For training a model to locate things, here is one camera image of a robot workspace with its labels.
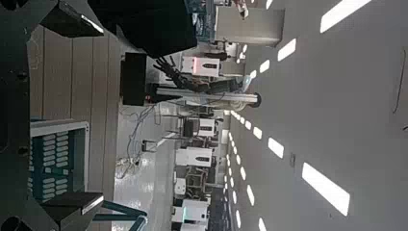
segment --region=cable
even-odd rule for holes
[[[138,137],[138,131],[142,127],[144,120],[149,116],[149,114],[152,112],[154,107],[155,106],[146,108],[140,114],[132,113],[132,114],[127,115],[127,116],[136,116],[137,124],[136,124],[134,131],[129,136],[129,141],[126,147],[127,158],[121,158],[116,161],[117,167],[124,166],[124,165],[128,165],[128,166],[127,168],[124,169],[121,175],[115,177],[116,179],[123,179],[132,167],[136,167],[139,164],[142,152],[141,152],[141,143],[140,141],[136,140],[136,137]]]
[[[399,80],[398,96],[396,97],[396,104],[395,104],[395,108],[393,110],[393,114],[396,113],[396,111],[398,110],[398,107],[399,107],[399,100],[400,100],[400,97],[401,97],[401,90],[402,90],[402,82],[403,82],[403,79],[404,79],[405,64],[406,64],[406,60],[407,60],[407,51],[405,50],[405,48],[403,49],[403,51],[404,51],[404,63],[402,65],[401,79]]]

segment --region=ceiling light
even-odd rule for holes
[[[265,224],[264,224],[264,220],[261,218],[259,218],[258,227],[259,227],[259,231],[267,231],[267,228],[265,227]]]
[[[241,167],[241,177],[242,177],[242,180],[246,180],[246,172],[243,167]]]
[[[267,9],[269,9],[269,7],[270,7],[270,5],[272,4],[272,2],[273,2],[273,0],[267,0],[267,5],[266,5]]]
[[[269,69],[269,65],[270,65],[270,61],[267,60],[265,61],[263,64],[261,64],[261,66],[259,67],[259,72],[260,73],[264,73],[265,71],[267,71]]]
[[[343,19],[364,7],[371,0],[343,0],[328,11],[320,23],[320,32],[324,33]]]
[[[232,192],[232,198],[234,199],[234,204],[237,204],[237,194],[235,191]]]
[[[288,44],[282,47],[278,52],[278,62],[283,61],[296,50],[296,38],[292,39]]]
[[[281,159],[283,158],[285,148],[282,146],[282,144],[272,138],[269,138],[268,147],[273,153],[275,153],[276,156],[280,157]]]
[[[254,127],[254,136],[260,140],[262,138],[262,130]]]
[[[251,77],[251,79],[255,79],[255,78],[256,78],[256,70],[253,70],[253,71],[250,73],[249,77]]]
[[[350,203],[350,194],[348,192],[307,163],[303,165],[302,178],[339,210],[340,213],[347,216]]]
[[[241,164],[241,157],[240,157],[240,155],[237,155],[237,164],[238,164],[238,165]]]
[[[237,212],[235,212],[235,218],[237,219],[238,228],[241,228],[241,216],[240,216],[240,211],[237,210]]]
[[[247,120],[245,123],[245,128],[248,130],[251,130],[251,127],[252,127],[252,123]]]
[[[254,204],[255,204],[255,196],[254,196],[254,192],[252,191],[250,185],[248,185],[248,186],[246,187],[246,193],[248,193],[249,202],[251,202],[251,205],[254,206]]]

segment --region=factory floor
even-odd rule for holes
[[[166,130],[174,130],[177,119],[160,118],[159,110],[161,114],[173,114],[175,107],[171,104],[156,106],[140,124],[136,138],[132,140],[131,135],[138,124],[136,114],[143,110],[143,107],[120,107],[117,158],[135,158],[142,140],[158,141],[159,146],[154,153],[143,153],[138,166],[129,167],[123,162],[116,165],[114,202],[147,212],[149,221],[145,230],[169,230],[174,169],[171,163],[174,163],[175,143],[174,140],[165,141],[162,137],[168,135]],[[113,230],[129,230],[132,224],[133,222],[114,222]]]

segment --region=ceiling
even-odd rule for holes
[[[276,49],[248,46],[246,73],[258,71],[251,91],[263,104],[239,112],[251,130],[231,119],[242,159],[238,165],[230,145],[235,184],[228,192],[238,199],[230,199],[231,212],[236,226],[237,210],[242,220],[236,230],[259,230],[259,218],[268,231],[406,230],[408,79],[394,110],[408,47],[408,15],[401,12],[408,3],[372,0],[321,34],[321,17],[339,2],[275,0],[272,8],[286,9],[281,43]],[[295,52],[278,63],[278,50],[292,39]],[[260,74],[265,60],[270,68]],[[263,131],[261,140],[254,126]],[[285,147],[283,159],[268,149],[268,138]],[[347,216],[303,180],[304,163],[349,193]]]

